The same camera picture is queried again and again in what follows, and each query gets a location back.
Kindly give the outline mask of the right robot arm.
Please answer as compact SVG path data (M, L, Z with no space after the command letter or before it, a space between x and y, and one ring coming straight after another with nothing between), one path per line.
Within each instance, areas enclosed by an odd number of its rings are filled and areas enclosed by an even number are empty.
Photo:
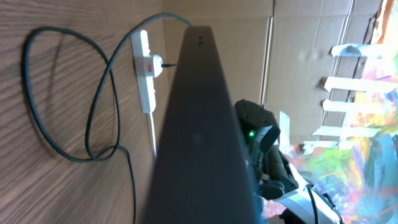
M305 180L279 150L281 130L274 114L248 100L237 101L234 108L256 176L257 196L285 207L272 219L281 223L344 223L330 196Z

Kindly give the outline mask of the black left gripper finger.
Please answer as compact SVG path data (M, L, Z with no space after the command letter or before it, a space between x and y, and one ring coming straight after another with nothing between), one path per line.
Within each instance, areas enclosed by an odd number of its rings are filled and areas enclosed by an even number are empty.
M211 27L186 28L142 223L257 223L254 175Z

